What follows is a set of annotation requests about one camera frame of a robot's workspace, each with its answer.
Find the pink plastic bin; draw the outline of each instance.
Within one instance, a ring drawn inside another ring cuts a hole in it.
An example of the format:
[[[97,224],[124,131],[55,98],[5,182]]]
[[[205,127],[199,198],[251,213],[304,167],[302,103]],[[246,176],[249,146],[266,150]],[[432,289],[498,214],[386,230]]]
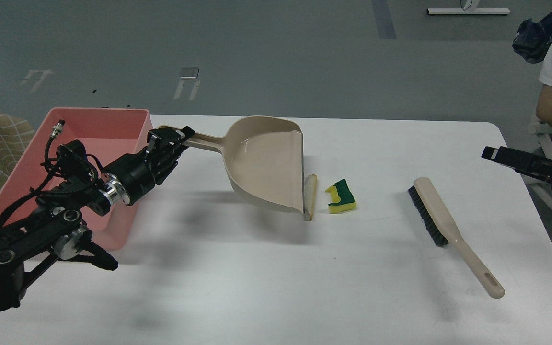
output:
[[[53,142],[49,156],[55,156],[60,144],[79,139],[86,147],[86,153],[98,157],[103,166],[125,153],[136,153],[146,146],[147,133],[152,129],[150,114],[146,109],[52,109],[0,190],[0,213],[26,195],[29,187],[36,188],[46,178],[46,171],[40,163],[44,161],[44,148],[52,127],[59,120],[65,120],[63,133]],[[45,190],[57,186],[61,181],[54,178]],[[81,211],[88,228],[93,231],[93,241],[105,249],[116,250],[125,245],[137,208],[137,203],[133,206],[117,203],[103,217],[87,207]],[[35,201],[32,199],[18,208],[7,223],[28,216],[34,209]]]

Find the black bristles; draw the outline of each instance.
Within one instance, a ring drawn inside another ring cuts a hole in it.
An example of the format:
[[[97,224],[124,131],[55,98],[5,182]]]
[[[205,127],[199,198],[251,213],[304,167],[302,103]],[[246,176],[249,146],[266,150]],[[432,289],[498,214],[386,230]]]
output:
[[[436,243],[438,247],[444,247],[445,245],[449,244],[447,238],[445,238],[444,235],[440,233],[440,230],[438,229],[438,227],[436,227],[434,221],[431,219],[427,208],[425,207],[425,205],[423,205],[423,201],[421,200],[421,197],[419,196],[419,193],[416,191],[416,188],[414,186],[408,189],[408,194],[410,194],[410,198],[412,198],[412,203],[414,203],[416,209],[419,210],[421,218],[423,218],[423,222],[425,223],[425,227],[427,228],[427,232],[429,232],[429,235],[431,236],[432,240],[434,240],[434,243]]]

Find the white table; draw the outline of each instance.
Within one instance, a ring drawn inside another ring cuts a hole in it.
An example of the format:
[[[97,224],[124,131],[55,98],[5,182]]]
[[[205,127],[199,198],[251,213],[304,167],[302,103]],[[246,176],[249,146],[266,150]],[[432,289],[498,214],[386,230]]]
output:
[[[152,116],[211,135],[234,120]],[[504,146],[497,127],[294,121],[315,220],[243,203],[220,155],[188,149],[142,199],[120,268],[55,264],[0,313],[0,344],[552,344],[552,245],[521,177],[480,158]],[[406,192],[423,175],[502,299],[433,244]],[[358,209],[331,215],[322,191],[342,178]]]

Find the beige dustpan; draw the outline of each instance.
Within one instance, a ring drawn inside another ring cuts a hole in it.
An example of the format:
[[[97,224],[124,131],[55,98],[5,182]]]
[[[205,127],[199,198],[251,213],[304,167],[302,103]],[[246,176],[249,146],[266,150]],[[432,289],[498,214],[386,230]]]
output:
[[[248,116],[221,138],[195,133],[184,144],[221,153],[231,186],[249,203],[304,213],[304,146],[298,124]]]

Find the green and yellow sponge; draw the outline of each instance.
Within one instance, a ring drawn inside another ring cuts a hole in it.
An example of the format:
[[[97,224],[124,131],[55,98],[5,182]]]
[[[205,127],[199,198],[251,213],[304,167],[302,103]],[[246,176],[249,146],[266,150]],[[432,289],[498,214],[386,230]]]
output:
[[[348,189],[348,185],[346,184],[345,179],[342,179],[329,186],[329,188],[327,188],[325,192],[331,195],[332,203],[328,205],[329,213],[335,214],[357,208],[355,198],[353,197],[351,191]]]

